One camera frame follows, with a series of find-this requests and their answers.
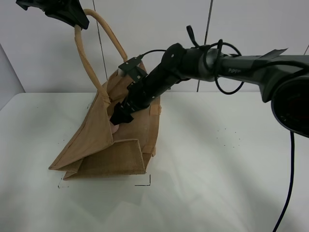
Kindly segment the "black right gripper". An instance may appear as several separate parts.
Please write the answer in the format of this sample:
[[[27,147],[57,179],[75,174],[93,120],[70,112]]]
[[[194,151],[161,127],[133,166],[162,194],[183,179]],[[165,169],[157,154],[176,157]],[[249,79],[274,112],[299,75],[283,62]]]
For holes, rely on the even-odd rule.
[[[132,113],[148,108],[150,103],[174,85],[174,75],[163,70],[153,70],[130,88],[128,96],[113,109],[110,122],[113,125],[130,123]]]

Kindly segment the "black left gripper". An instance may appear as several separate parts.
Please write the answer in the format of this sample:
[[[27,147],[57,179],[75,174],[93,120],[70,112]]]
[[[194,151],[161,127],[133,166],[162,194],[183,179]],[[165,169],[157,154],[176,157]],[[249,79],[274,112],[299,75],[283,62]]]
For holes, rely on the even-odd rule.
[[[39,8],[47,17],[78,25],[82,29],[88,29],[89,26],[89,20],[78,0],[17,0],[16,4],[24,10],[29,7]]]

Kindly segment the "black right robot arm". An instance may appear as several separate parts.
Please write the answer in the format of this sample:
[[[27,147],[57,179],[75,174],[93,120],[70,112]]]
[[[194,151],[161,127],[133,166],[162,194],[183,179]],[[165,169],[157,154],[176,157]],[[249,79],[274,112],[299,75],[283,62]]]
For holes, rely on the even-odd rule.
[[[308,137],[309,57],[285,55],[284,50],[262,56],[243,56],[239,51],[228,55],[222,52],[223,46],[223,42],[217,42],[185,49],[176,43],[150,73],[139,67],[142,56],[125,61],[119,69],[132,82],[125,99],[114,107],[111,122],[131,122],[134,112],[148,108],[154,99],[182,81],[217,82],[223,77],[257,85],[262,101],[271,104],[277,121],[289,131]]]

